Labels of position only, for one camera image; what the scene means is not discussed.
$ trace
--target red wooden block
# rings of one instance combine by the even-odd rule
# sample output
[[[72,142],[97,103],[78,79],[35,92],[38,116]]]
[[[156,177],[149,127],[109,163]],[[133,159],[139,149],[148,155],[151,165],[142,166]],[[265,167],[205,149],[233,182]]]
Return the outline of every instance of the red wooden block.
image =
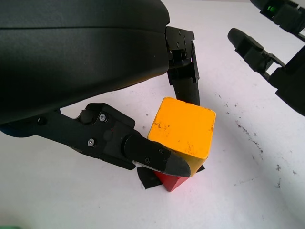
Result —
[[[161,180],[162,184],[169,192],[173,191],[175,188],[180,186],[184,181],[186,181],[189,178],[189,177],[170,176],[157,171],[154,171],[154,173]]]

